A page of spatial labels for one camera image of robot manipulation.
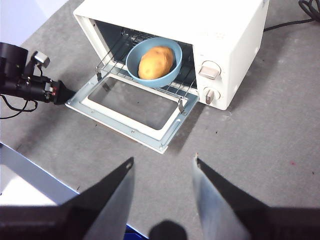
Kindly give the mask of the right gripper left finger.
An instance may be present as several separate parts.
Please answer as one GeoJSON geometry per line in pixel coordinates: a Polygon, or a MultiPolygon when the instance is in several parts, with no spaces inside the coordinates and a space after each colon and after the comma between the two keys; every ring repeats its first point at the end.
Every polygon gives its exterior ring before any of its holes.
{"type": "Polygon", "coordinates": [[[130,157],[98,183],[60,205],[4,206],[2,240],[121,240],[131,208],[135,166],[130,157]]]}

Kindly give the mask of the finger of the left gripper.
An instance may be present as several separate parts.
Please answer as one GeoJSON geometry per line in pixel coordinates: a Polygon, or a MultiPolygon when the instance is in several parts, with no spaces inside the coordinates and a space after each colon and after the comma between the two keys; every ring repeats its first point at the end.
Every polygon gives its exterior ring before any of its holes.
{"type": "Polygon", "coordinates": [[[53,103],[55,105],[64,105],[76,94],[75,91],[67,88],[61,80],[53,83],[53,90],[53,103]]]}

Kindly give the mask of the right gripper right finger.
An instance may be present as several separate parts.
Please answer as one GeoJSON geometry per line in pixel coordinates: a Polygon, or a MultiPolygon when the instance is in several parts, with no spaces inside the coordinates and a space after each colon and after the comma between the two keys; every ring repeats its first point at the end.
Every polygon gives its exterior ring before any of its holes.
{"type": "Polygon", "coordinates": [[[220,175],[199,156],[192,161],[195,202],[206,240],[318,240],[319,208],[268,206],[220,175]]]}

